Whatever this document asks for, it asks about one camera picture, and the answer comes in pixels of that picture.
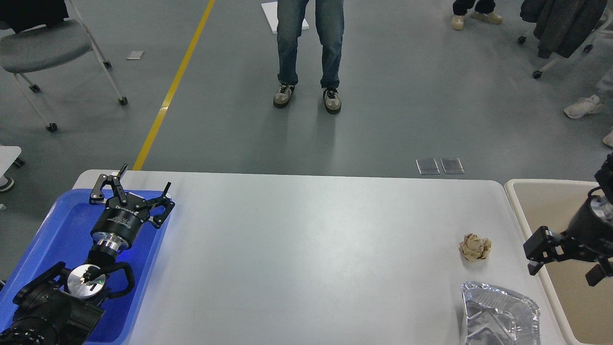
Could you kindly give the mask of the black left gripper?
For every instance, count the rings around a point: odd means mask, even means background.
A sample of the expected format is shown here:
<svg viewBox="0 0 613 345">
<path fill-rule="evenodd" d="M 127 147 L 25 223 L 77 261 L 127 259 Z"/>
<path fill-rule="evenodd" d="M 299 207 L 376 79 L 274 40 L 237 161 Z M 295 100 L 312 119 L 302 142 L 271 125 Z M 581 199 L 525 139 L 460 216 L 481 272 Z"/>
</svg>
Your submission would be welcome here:
<svg viewBox="0 0 613 345">
<path fill-rule="evenodd" d="M 91 230 L 93 243 L 105 245 L 114 251 L 131 249 L 141 229 L 160 229 L 175 203 L 167 196 L 168 182 L 156 198 L 145 199 L 131 192 L 126 193 L 121 177 L 128 168 L 123 164 L 116 175 L 100 174 L 90 194 L 90 205 L 105 205 Z M 105 198 L 102 189 L 110 186 L 113 196 Z"/>
</svg>

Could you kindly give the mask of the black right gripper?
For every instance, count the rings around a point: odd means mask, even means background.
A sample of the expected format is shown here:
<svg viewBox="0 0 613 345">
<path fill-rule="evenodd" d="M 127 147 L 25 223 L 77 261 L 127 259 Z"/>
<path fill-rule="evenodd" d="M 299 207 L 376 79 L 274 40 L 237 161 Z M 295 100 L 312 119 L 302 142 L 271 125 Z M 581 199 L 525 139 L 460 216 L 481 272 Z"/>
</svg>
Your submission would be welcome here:
<svg viewBox="0 0 613 345">
<path fill-rule="evenodd" d="M 585 274 L 591 287 L 613 276 L 612 204 L 604 195 L 590 195 L 574 214 L 567 229 L 556 233 L 547 226 L 539 227 L 523 243 L 530 261 L 528 272 L 534 276 L 545 264 L 569 259 L 598 263 Z"/>
</svg>

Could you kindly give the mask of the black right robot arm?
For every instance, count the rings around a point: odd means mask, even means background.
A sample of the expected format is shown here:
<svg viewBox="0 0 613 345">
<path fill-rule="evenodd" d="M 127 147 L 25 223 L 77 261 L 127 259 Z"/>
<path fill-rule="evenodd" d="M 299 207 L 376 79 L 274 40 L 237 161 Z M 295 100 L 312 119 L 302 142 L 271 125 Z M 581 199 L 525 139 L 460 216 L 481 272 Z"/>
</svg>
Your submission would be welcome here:
<svg viewBox="0 0 613 345">
<path fill-rule="evenodd" d="M 609 154 L 595 174 L 599 186 L 589 190 L 585 202 L 571 218 L 565 231 L 556 233 L 548 226 L 541 226 L 524 242 L 531 276 L 536 275 L 545 264 L 565 260 L 595 262 L 595 266 L 585 274 L 591 287 L 613 275 L 612 169 L 612 155 Z"/>
</svg>

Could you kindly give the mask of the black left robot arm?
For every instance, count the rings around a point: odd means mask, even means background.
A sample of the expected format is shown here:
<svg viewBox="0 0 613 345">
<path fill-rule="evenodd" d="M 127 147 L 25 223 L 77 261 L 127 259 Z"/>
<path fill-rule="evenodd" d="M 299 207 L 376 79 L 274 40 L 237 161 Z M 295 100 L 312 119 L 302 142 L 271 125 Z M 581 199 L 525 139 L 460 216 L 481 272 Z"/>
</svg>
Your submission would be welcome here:
<svg viewBox="0 0 613 345">
<path fill-rule="evenodd" d="M 1 291 L 3 345 L 120 345 L 136 321 L 175 203 L 127 191 L 126 166 L 55 201 Z"/>
</svg>

